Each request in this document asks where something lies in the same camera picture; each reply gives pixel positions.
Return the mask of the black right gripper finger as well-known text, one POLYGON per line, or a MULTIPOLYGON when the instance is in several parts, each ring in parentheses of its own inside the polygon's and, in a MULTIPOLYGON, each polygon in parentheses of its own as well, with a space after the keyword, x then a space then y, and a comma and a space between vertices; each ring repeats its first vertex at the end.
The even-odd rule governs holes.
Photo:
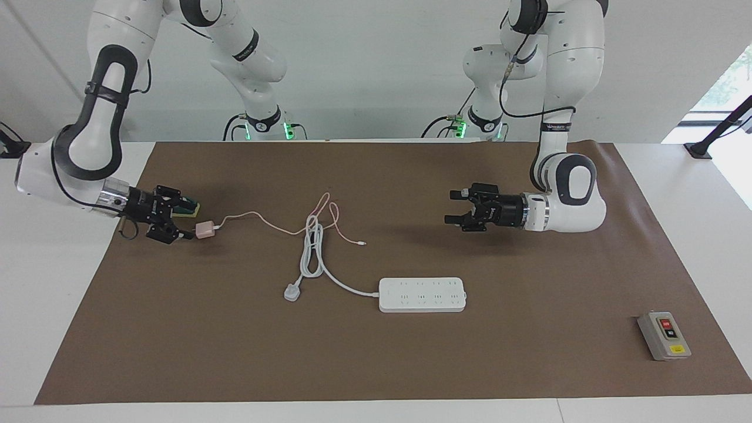
POLYGON ((154 189, 154 195, 161 196, 172 207, 173 213, 196 213, 198 211, 198 202, 183 196, 180 190, 158 185, 154 189))
POLYGON ((195 233, 181 230, 171 219, 152 219, 148 222, 147 238, 172 243, 176 239, 195 239, 195 233))

